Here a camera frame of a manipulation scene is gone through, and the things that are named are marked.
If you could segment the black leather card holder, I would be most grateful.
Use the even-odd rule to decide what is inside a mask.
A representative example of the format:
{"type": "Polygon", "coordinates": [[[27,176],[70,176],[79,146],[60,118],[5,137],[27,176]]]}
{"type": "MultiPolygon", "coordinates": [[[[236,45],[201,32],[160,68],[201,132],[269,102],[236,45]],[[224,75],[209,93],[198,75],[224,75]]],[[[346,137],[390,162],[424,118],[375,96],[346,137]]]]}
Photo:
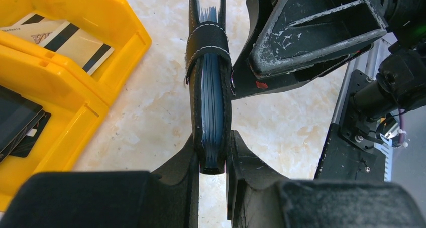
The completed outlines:
{"type": "Polygon", "coordinates": [[[218,8],[189,0],[185,53],[192,137],[203,174],[225,171],[232,121],[232,65],[226,34],[226,0],[218,8]]]}

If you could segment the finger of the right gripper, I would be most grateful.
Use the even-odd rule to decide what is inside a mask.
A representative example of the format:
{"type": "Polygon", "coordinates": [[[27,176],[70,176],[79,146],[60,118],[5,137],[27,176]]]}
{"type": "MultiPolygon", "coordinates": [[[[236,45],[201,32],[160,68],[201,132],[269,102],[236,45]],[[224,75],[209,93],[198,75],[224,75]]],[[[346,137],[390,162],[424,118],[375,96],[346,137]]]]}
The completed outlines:
{"type": "Polygon", "coordinates": [[[250,30],[233,66],[233,99],[323,77],[386,34],[379,0],[246,0],[250,30]]]}

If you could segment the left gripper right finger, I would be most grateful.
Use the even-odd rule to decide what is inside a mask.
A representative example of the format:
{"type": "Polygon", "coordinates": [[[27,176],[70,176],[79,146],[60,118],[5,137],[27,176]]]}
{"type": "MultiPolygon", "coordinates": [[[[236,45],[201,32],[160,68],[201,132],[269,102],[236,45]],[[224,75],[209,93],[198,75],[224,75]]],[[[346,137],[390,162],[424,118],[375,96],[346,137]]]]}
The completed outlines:
{"type": "Polygon", "coordinates": [[[425,227],[414,199],[385,182],[292,180],[231,131],[226,160],[232,227],[425,227]]]}

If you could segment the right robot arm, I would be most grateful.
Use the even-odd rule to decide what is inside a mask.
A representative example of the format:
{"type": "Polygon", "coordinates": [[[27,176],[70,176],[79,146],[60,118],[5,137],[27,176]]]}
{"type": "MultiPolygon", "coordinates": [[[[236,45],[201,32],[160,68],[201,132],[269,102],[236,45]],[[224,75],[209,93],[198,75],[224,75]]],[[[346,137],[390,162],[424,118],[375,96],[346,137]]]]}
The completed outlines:
{"type": "Polygon", "coordinates": [[[370,119],[425,105],[425,0],[246,0],[246,5],[250,30],[233,67],[234,99],[302,87],[393,33],[396,42],[376,81],[352,101],[370,119]]]}

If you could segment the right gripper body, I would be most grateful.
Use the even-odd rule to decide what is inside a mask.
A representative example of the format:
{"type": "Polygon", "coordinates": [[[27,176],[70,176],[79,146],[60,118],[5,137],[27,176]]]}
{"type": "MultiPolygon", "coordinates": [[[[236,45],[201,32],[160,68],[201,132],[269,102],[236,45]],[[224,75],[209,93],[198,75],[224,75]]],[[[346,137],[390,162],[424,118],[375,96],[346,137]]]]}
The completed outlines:
{"type": "Polygon", "coordinates": [[[425,43],[425,0],[380,0],[388,32],[401,47],[425,43]]]}

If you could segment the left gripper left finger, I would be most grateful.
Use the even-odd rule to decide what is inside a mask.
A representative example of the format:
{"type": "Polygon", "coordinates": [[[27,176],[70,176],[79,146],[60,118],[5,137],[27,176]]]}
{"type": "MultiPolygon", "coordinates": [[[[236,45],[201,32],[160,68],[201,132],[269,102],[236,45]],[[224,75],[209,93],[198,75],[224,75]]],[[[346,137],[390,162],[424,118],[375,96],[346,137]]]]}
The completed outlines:
{"type": "Polygon", "coordinates": [[[19,189],[1,227],[197,227],[193,138],[153,172],[43,172],[19,189]]]}

